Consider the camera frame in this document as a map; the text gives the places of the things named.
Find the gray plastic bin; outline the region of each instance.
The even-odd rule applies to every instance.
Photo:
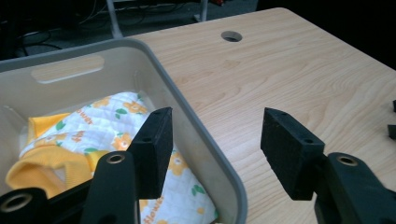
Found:
[[[72,112],[121,91],[143,92],[150,110],[172,106],[174,140],[222,223],[245,223],[243,184],[149,47],[119,39],[0,62],[0,195],[24,147],[29,117]]]

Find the orange flower print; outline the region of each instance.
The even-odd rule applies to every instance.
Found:
[[[132,142],[131,135],[129,135],[128,133],[119,133],[114,138],[112,146],[116,150],[126,150],[128,149],[128,146],[131,145],[131,142]]]
[[[58,146],[60,147],[62,142],[67,136],[67,133],[60,133],[55,135],[50,135],[45,138],[39,139],[35,142],[35,147],[43,147],[43,146]]]
[[[148,112],[144,106],[138,104],[135,101],[132,101],[130,104],[125,102],[123,103],[123,106],[127,107],[129,112],[134,114],[146,114]]]
[[[203,208],[203,207],[199,207],[198,209],[197,209],[197,213],[198,214],[203,214],[205,212],[205,209]]]
[[[140,212],[142,212],[142,211],[145,209],[145,207],[146,207],[147,205],[149,205],[149,200],[146,200],[146,199],[139,200],[139,209],[140,209]]]
[[[110,101],[110,97],[107,96],[107,97],[103,98],[102,100],[94,102],[92,104],[92,106],[95,107],[95,108],[100,107],[100,106],[105,106],[105,105],[109,104],[109,101]]]
[[[187,163],[184,162],[179,152],[172,153],[171,160],[169,161],[168,170],[172,170],[174,175],[183,174],[184,169],[189,168]]]

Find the bin handle cutout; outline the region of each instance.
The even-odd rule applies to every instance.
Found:
[[[100,71],[105,59],[99,55],[90,55],[66,61],[47,63],[35,68],[31,75],[39,83],[48,84],[71,77],[78,77]]]

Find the wood grain surface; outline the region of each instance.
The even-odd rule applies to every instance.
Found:
[[[224,31],[240,42],[221,38]],[[316,223],[294,202],[260,141],[265,107],[284,110],[326,143],[364,160],[396,190],[396,71],[292,12],[275,8],[136,35],[146,42],[240,175],[247,223]]]

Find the table hole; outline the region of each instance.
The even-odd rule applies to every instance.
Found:
[[[225,31],[221,37],[229,42],[239,42],[242,40],[242,35],[235,31]]]

